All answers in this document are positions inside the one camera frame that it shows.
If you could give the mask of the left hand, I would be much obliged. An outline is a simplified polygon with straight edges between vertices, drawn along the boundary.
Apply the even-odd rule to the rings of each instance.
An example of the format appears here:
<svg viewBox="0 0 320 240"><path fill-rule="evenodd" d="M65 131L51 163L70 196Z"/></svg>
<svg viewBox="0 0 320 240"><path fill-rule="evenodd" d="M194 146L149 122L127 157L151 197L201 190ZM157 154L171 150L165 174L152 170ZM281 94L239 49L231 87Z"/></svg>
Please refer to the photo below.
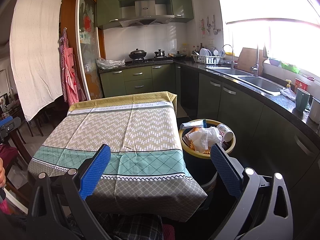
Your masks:
<svg viewBox="0 0 320 240"><path fill-rule="evenodd" d="M5 169L3 166L3 160L0 158L0 187L3 187L6 184L6 177L5 177Z"/></svg>

